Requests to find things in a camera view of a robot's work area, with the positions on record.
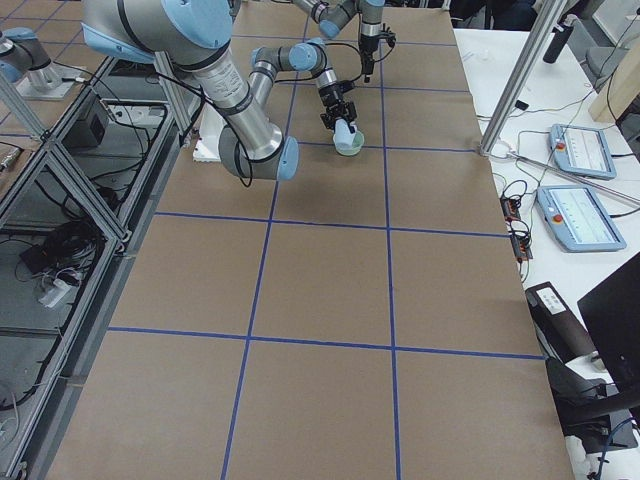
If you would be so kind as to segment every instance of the white table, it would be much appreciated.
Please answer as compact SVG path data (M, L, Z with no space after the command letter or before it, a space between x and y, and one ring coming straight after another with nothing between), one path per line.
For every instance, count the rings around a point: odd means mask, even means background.
M456 30L460 55L463 60L469 88L474 97L474 105L479 116L490 116L502 94L504 86L511 74L513 66L524 45L527 34L523 32ZM572 102L584 102L554 112L533 113L534 110L558 109ZM533 69L519 97L529 104L528 112L517 118L510 118L500 138L505 145L516 148L518 133L522 130L548 131L551 125L563 123L576 126L607 128L610 124L594 122L589 116L589 105L596 97L591 84L582 71L578 61L568 48L565 48L558 61L546 64L539 60ZM487 121L479 117L481 129ZM607 142L613 154L630 153L629 146L617 127L605 130ZM505 145L498 145L493 153L504 155ZM519 153L534 160L546 163L550 156L548 137L542 134L523 133ZM618 176L614 180L599 181L609 188L627 195L640 198L640 164L633 156L614 159ZM513 159L491 158L494 173L504 176L508 182L517 179L526 180L528 190L533 191L536 182L523 174L514 165ZM542 170L520 163L520 166L537 178ZM563 185L570 181L547 171L542 185ZM498 192L502 191L502 181L496 177ZM512 193L522 192L521 186L514 187ZM610 214L624 213L637 206L623 204L618 200L598 193L598 196ZM553 238L544 219L534 207L534 195L524 197L521 215L527 224L532 225L533 260L529 262L529 273L524 287L550 281L567 302L573 312L580 318L577 301L594 286L600 283L619 266L640 251L640 212L615 220L615 224L627 242L627 248L619 252L600 253L567 253ZM571 365L585 377L605 378L602 373L592 369L585 362L576 360ZM590 455L597 464L597 455ZM640 448L609 452L605 465L603 480L640 479Z

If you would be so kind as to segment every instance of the screen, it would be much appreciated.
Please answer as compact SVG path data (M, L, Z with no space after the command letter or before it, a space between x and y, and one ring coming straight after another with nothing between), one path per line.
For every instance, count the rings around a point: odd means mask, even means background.
M567 128L564 138L567 142L569 164L572 167L600 172L608 171L598 132Z
M640 388L640 254L578 301L607 370L621 392ZM640 405L631 409L640 420Z
M603 212L584 188L550 190L556 207L578 245L614 243L617 241L603 218Z

